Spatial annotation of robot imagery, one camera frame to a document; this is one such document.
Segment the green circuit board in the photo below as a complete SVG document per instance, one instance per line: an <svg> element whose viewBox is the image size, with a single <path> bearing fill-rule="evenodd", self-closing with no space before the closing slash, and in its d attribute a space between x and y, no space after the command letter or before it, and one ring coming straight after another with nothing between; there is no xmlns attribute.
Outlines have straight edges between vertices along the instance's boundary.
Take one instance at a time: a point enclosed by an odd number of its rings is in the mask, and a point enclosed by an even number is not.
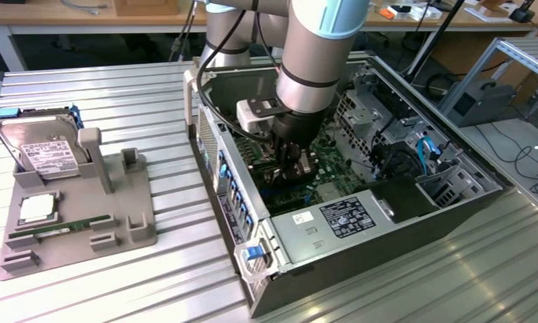
<svg viewBox="0 0 538 323"><path fill-rule="evenodd" d="M311 183L282 189L268 188L264 181L266 171L278 165L271 145L244 137L235 138L235 141L243 159L251 166L251 175L272 216L353 194L364 184L325 132L320 133L312 144L320 164L319 175Z"/></svg>

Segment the small device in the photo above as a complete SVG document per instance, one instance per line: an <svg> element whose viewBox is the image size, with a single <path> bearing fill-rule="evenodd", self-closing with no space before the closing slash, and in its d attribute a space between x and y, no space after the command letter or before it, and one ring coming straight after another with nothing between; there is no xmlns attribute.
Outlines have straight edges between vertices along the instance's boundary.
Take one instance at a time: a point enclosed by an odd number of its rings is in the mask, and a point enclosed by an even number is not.
<svg viewBox="0 0 538 323"><path fill-rule="evenodd" d="M516 91L508 84L500 84L495 79L476 80L463 94L448 117L459 127L475 126L496 120L511 105Z"/></svg>
<svg viewBox="0 0 538 323"><path fill-rule="evenodd" d="M407 19L407 17L409 16L409 5L391 5L387 7L387 9L395 14L393 19Z"/></svg>
<svg viewBox="0 0 538 323"><path fill-rule="evenodd" d="M90 161L79 146L82 127L76 107L0 109L0 140L20 170L36 171L46 180L79 175L79 164Z"/></svg>
<svg viewBox="0 0 538 323"><path fill-rule="evenodd" d="M531 6L535 3L535 0L525 0L520 8L515 9L511 14L511 19L516 22L528 23L535 18L535 11L531 10Z"/></svg>
<svg viewBox="0 0 538 323"><path fill-rule="evenodd" d="M412 7L409 16L416 20L441 19L443 11L435 7Z"/></svg>

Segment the black cable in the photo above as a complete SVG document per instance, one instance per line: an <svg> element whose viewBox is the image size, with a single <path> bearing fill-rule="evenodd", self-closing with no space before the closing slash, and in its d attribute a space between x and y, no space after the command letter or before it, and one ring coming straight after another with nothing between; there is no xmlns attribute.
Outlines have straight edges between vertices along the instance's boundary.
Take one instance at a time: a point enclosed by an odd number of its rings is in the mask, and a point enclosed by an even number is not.
<svg viewBox="0 0 538 323"><path fill-rule="evenodd" d="M501 129L499 129L493 123L491 123L491 125L492 125L493 128L499 131L499 133L500 133L501 135L504 135L504 136L517 145L519 149L520 149L520 150L524 150L524 148L521 147L521 144L520 144L507 133L504 133L504 132L501 131ZM529 157L531 157L531 159L535 160L535 162L538 164L538 160L537 160L535 157L532 157L532 156L529 156Z"/></svg>
<svg viewBox="0 0 538 323"><path fill-rule="evenodd" d="M431 7L431 0L428 1L428 6L427 6L425 9L424 9L424 13L423 13L421 19L420 19L420 21L419 21L419 24L416 25L415 32L413 32L413 36L416 36L416 33L419 32L419 29L421 29L423 21L424 21L424 18L425 18L425 16L427 16L427 14L428 14L429 7ZM425 44L425 42L428 41L428 39L429 39L429 34L424 37L424 40L423 40L423 43L421 43L421 47L419 48L419 50L423 49L424 44ZM415 51L412 48L408 48L408 47L405 46L405 39L403 39L403 41L401 41L401 47L403 47L404 49L407 49L407 50ZM404 59L404 58L405 58L405 51L403 51L401 57L399 58L399 61L397 61L397 68L396 68L397 71L401 70L400 66L401 66L401 62L403 62L403 59ZM404 73L404 72L411 68L412 64L413 64L413 62L411 62L409 66L405 68L404 71L401 71L401 73Z"/></svg>
<svg viewBox="0 0 538 323"><path fill-rule="evenodd" d="M188 39L190 39L190 34L191 34L191 28L194 27L194 21L196 19L196 15L191 15L191 19L190 19L190 27L188 27L188 32L186 33L186 38L183 40L183 45L182 45L182 51L180 51L180 60L183 61L184 59L184 53L186 53L186 45L188 44Z"/></svg>
<svg viewBox="0 0 538 323"><path fill-rule="evenodd" d="M383 133L384 133L385 130L391 127L391 125L393 124L393 122L395 122L396 119L397 119L397 118L396 118L395 116L392 116L392 118L389 119L389 121L388 121L388 123L385 124L385 126L384 126L384 127L381 128L381 130L377 131L377 133L375 134L373 138L371 139L371 145L369 145L369 149L371 149L371 150L373 150L373 142L375 142L375 139L379 138L379 137L383 135Z"/></svg>
<svg viewBox="0 0 538 323"><path fill-rule="evenodd" d="M383 133L385 132L385 130L392 126L393 122L396 121L396 117L392 116L392 118L389 119L389 121L387 122L385 126L381 128L380 131L377 131L377 133L375 134L375 136L379 138Z"/></svg>
<svg viewBox="0 0 538 323"><path fill-rule="evenodd" d="M516 170L516 172L519 173L520 176L523 176L524 178L528 178L528 179L531 179L531 180L538 180L538 174L537 174L537 177L532 177L532 176L528 176L528 175L523 174L521 170L519 169L519 161L521 161L525 157L531 157L531 158L538 163L538 161L529 155L531 152L532 152L532 147L531 147L531 146L521 147L521 145L519 144L519 142L517 142L513 138L511 138L509 136L507 136L507 134L504 134L504 133L499 130L499 128L495 127L496 130L497 130L507 138L509 138L512 141L515 141L515 143L517 144L519 148L521 149L521 150L519 151L519 154L517 154L515 160L504 159L504 158L499 155L499 153L497 153L497 151L496 151L496 149L495 149L493 144L492 144L491 141L488 140L488 138L487 138L484 132L481 131L481 129L479 128L479 126L475 126L475 127L477 128L479 132L481 133L483 138L485 138L485 140L487 140L487 142L488 142L491 148L493 149L493 153L496 154L496 157L497 157L501 161L513 164L515 170ZM535 185L532 185L529 190L531 190L531 192L532 192L533 194L537 194L537 195L538 195L538 183L536 183Z"/></svg>
<svg viewBox="0 0 538 323"><path fill-rule="evenodd" d="M210 57L206 59L206 62L202 64L202 66L199 67L199 71L198 71L198 77L196 77L196 84L198 84L198 93L199 93L199 97L202 98L202 101L204 102L206 106L208 106L208 108L211 109L212 113L222 119L222 121L227 124L227 126L234 129L234 131L236 133L239 133L240 135L243 135L244 137L256 140L256 141L264 141L264 142L270 142L271 139L270 138L264 138L264 137L259 137L251 133L248 133L247 131L244 131L240 126L238 126L222 113L222 111L214 106L214 103L210 99L210 97L206 95L204 89L203 89L203 77L204 77L204 72L206 69L208 68L208 65L212 63L214 59L216 58L216 55L219 54L219 52L222 51L222 49L224 48L227 42L230 41L230 39L232 38L232 35L242 23L243 17L246 15L246 10L242 11L240 16L238 17L238 20L235 21L234 27L230 30L230 32L226 35L226 38L223 39L222 43L219 44L219 46L216 47L215 51L212 52L212 54L210 55Z"/></svg>
<svg viewBox="0 0 538 323"><path fill-rule="evenodd" d="M487 69L483 69L483 70L480 71L480 73L492 71L493 69L499 68L503 64L508 63L509 61L511 61L511 60L508 59L508 60L500 62L499 64L496 64L495 66L488 67ZM424 90L425 90L425 92L428 93L429 98L431 98L431 99L435 99L435 100L439 100L439 99L441 99L441 98L444 97L443 94L435 94L435 93L431 91L431 88L432 88L432 86L433 86L433 83L435 83L439 79L443 79L443 80L447 81L447 83L448 83L448 89L449 89L449 88L453 86L455 82L456 82L456 80L453 80L452 76L465 76L465 75L468 75L468 73L460 73L460 74L455 74L455 73L437 73L437 74L431 75L431 77L428 78L428 81L427 81L425 84L424 84Z"/></svg>
<svg viewBox="0 0 538 323"><path fill-rule="evenodd" d="M195 6L196 6L196 5L198 5L198 2L196 2L196 0L194 0L194 1L191 2L191 7L190 7L190 10L188 10L188 16L186 17L186 23L184 23L183 28L182 28L182 33L180 33L180 35L176 37L176 39L175 39L175 41L174 41L172 51L170 52L170 59L168 59L168 62L172 62L174 56L175 56L175 54L176 54L176 52L178 52L178 49L180 49L180 47L182 47L182 37L183 37L183 35L184 35L184 33L186 33L186 29L187 29L188 26L190 26L190 21L191 21L192 15L194 15L194 9L195 9Z"/></svg>
<svg viewBox="0 0 538 323"><path fill-rule="evenodd" d="M427 6L425 9L424 9L424 13L423 13L421 20L419 21L419 25L416 25L415 33L417 33L417 32L419 32L419 29L421 29L424 17L425 17L425 15L428 14L429 7L431 7L431 0L428 1L428 6Z"/></svg>
<svg viewBox="0 0 538 323"><path fill-rule="evenodd" d="M262 30L262 13L258 12L258 19L256 19L256 24L258 24L258 32L260 33L260 37L262 37L262 43L263 43L263 48L266 49L266 53L270 56L271 62L274 63L274 66L276 67L276 70L279 71L279 64L276 59L274 58L274 54L271 54L270 48L268 48L268 43L266 42L266 37L263 35L263 30Z"/></svg>

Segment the hard drive label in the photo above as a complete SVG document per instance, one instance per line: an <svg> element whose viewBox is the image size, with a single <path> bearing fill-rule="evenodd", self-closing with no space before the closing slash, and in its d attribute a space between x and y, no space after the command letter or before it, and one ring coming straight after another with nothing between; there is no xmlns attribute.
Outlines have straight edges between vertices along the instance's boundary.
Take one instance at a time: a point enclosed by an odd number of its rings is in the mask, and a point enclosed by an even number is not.
<svg viewBox="0 0 538 323"><path fill-rule="evenodd" d="M66 140L30 143L22 145L22 149L39 174L54 174L79 169L71 145Z"/></svg>
<svg viewBox="0 0 538 323"><path fill-rule="evenodd" d="M320 210L339 238L345 238L376 226L356 197L329 204Z"/></svg>

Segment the white object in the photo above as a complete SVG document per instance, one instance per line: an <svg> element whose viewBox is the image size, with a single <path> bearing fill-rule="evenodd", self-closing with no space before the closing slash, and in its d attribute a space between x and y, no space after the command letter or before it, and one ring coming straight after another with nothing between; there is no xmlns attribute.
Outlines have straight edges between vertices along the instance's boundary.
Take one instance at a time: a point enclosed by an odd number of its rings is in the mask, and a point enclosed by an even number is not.
<svg viewBox="0 0 538 323"><path fill-rule="evenodd" d="M309 211L295 214L294 221L296 222L296 225L313 221L313 214Z"/></svg>
<svg viewBox="0 0 538 323"><path fill-rule="evenodd" d="M487 8L481 8L481 10L476 10L475 8L465 8L465 10L476 16L479 19L481 19L484 22L512 22L512 20L508 17L489 17L485 15L485 10Z"/></svg>
<svg viewBox="0 0 538 323"><path fill-rule="evenodd" d="M54 212L54 196L44 194L24 199L20 210L20 220L28 222L46 220Z"/></svg>
<svg viewBox="0 0 538 323"><path fill-rule="evenodd" d="M407 19L407 17L409 16L409 12L400 12L392 6L388 6L387 9L395 14L393 19Z"/></svg>
<svg viewBox="0 0 538 323"><path fill-rule="evenodd" d="M427 14L424 15L423 18L423 14L424 14L424 10L427 7L412 7L411 8L411 13L409 16L416 20L420 21L423 20L428 20L428 19L441 19L443 16L443 11L439 10L435 7L429 7Z"/></svg>
<svg viewBox="0 0 538 323"><path fill-rule="evenodd" d="M242 128L248 133L263 133L263 129L271 129L274 126L274 116L266 118L258 118L254 114L252 107L248 104L248 100L238 102L238 119L240 121Z"/></svg>

